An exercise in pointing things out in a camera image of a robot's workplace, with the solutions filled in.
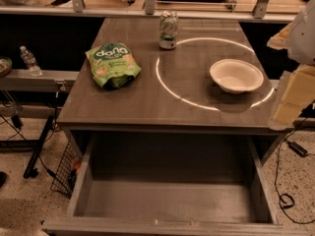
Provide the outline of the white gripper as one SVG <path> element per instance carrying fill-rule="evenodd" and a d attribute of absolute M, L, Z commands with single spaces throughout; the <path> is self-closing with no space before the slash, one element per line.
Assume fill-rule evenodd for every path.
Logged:
<path fill-rule="evenodd" d="M 292 72 L 284 72 L 277 89 L 269 127 L 280 131 L 293 122 L 315 100 L 315 0 L 278 33 L 272 36 L 267 46 L 276 50 L 287 49 L 288 57 L 299 64 Z"/>

